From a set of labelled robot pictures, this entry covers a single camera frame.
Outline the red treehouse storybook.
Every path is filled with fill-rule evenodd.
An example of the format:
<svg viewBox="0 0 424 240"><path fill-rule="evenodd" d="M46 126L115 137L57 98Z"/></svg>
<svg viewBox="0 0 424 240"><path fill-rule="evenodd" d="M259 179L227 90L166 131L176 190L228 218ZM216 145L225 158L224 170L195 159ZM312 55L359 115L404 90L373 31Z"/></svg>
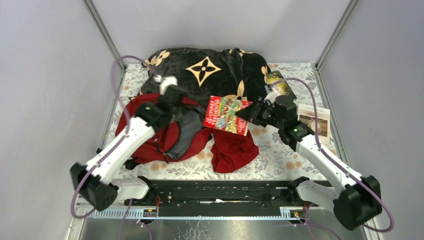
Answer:
<svg viewBox="0 0 424 240"><path fill-rule="evenodd" d="M252 102L220 96L211 96L206 109L203 126L241 136L248 134L248 122L236 112L248 107Z"/></svg>

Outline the red student backpack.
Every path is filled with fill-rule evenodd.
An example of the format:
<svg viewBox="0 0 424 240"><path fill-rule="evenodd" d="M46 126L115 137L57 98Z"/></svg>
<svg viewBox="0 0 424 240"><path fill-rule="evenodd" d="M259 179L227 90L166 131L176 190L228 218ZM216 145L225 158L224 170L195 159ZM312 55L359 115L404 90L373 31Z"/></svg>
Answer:
<svg viewBox="0 0 424 240"><path fill-rule="evenodd" d="M203 126L206 106L187 97L182 101L182 117L160 129L125 162L127 169L153 161L167 164L187 160L200 153L212 139Z"/></svg>

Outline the green dark cover book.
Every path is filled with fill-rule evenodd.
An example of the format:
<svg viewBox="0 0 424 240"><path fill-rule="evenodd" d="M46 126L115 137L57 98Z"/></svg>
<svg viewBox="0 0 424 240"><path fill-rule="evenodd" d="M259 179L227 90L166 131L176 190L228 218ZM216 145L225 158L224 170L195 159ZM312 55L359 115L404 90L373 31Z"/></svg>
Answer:
<svg viewBox="0 0 424 240"><path fill-rule="evenodd" d="M284 77L280 71L271 71L266 76L266 84L270 85L280 95L289 96L291 99L296 100L297 96L293 92L289 84L284 81Z"/></svg>

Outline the black floral plush blanket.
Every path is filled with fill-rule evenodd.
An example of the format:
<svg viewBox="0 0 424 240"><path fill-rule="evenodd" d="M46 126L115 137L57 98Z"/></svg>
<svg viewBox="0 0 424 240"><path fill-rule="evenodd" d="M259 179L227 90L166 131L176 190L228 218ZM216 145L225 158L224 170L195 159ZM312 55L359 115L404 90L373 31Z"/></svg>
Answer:
<svg viewBox="0 0 424 240"><path fill-rule="evenodd" d="M271 69L263 56L240 48L222 51L193 47L161 49L142 63L148 78L138 95L159 92L155 75L174 76L194 101L206 105L210 96L255 101L266 96Z"/></svg>

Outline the white beige cover book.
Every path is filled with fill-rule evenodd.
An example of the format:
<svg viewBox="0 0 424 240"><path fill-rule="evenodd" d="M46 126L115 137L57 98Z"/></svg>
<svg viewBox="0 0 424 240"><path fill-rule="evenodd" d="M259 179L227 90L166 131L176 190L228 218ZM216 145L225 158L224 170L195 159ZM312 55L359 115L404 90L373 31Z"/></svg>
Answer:
<svg viewBox="0 0 424 240"><path fill-rule="evenodd" d="M298 120L319 135L320 141L327 147L331 143L331 110L313 105L297 105Z"/></svg>

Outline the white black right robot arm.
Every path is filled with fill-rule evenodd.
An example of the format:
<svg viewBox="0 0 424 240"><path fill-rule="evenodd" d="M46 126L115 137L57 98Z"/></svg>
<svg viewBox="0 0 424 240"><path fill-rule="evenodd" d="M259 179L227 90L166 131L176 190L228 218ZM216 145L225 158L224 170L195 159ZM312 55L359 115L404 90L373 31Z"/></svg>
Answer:
<svg viewBox="0 0 424 240"><path fill-rule="evenodd" d="M363 177L320 143L318 135L299 121L297 105L289 96L279 95L274 101L260 97L235 114L257 126L275 127L281 141L311 162L330 183L327 187L305 177L295 180L286 193L291 205L316 204L332 212L347 230L382 213L379 181L372 175Z"/></svg>

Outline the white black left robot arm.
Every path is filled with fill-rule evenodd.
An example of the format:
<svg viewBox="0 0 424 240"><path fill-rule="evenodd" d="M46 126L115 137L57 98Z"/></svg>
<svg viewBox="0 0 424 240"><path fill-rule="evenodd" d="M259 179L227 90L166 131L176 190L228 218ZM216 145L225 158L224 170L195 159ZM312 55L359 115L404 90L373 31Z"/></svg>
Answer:
<svg viewBox="0 0 424 240"><path fill-rule="evenodd" d="M155 192L142 178L115 177L121 166L142 144L171 123L186 95L174 76L156 75L154 81L159 84L157 102L143 103L133 117L125 110L127 124L117 137L87 163L76 162L70 168L75 189L72 209L75 208L78 196L99 212L116 201L137 199L144 206L154 202Z"/></svg>

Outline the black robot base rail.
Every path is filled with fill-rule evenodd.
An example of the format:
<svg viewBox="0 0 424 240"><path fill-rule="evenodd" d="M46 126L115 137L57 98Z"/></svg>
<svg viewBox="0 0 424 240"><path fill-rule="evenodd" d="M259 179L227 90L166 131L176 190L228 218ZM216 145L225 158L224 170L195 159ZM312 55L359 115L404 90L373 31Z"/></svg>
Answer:
<svg viewBox="0 0 424 240"><path fill-rule="evenodd" d="M305 203L287 180L151 180L134 207L151 206L160 217L276 217L281 207Z"/></svg>

